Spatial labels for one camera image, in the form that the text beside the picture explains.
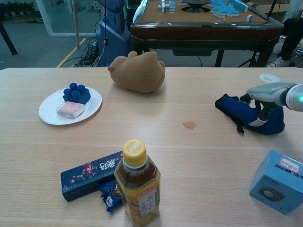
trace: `candy box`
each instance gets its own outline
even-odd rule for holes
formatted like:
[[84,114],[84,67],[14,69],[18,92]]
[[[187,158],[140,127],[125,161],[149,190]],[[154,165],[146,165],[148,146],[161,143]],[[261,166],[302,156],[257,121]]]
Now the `candy box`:
[[303,203],[303,164],[271,150],[256,170],[250,196],[290,213]]
[[119,151],[62,172],[61,185],[64,198],[70,202],[97,191],[99,183],[114,180],[114,171],[122,159],[122,151]]

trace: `liquid stain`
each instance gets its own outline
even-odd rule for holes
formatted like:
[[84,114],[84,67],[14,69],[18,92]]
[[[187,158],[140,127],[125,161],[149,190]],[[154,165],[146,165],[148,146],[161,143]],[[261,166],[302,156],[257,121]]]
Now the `liquid stain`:
[[193,130],[196,127],[196,123],[195,122],[183,122],[183,127],[185,129],[190,129]]

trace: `brown plush toy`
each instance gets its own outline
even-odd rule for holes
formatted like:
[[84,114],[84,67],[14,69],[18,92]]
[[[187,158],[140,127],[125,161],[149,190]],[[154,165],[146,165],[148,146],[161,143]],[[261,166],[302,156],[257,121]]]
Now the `brown plush toy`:
[[165,65],[157,60],[154,51],[139,56],[132,51],[127,57],[116,57],[108,71],[113,81],[121,87],[144,93],[160,88],[165,77]]

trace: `white sneaker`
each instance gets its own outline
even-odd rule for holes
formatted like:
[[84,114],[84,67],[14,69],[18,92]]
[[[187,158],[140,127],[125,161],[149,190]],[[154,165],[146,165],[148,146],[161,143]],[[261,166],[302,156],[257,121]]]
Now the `white sneaker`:
[[281,57],[278,57],[274,62],[268,63],[268,68],[275,68],[275,67],[283,67],[286,65],[286,61],[284,61]]

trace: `light blue box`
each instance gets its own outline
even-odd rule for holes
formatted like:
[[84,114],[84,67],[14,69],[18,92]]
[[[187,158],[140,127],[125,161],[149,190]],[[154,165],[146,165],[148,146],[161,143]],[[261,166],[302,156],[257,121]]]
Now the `light blue box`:
[[290,213],[303,203],[303,164],[271,150],[255,172],[250,196]]

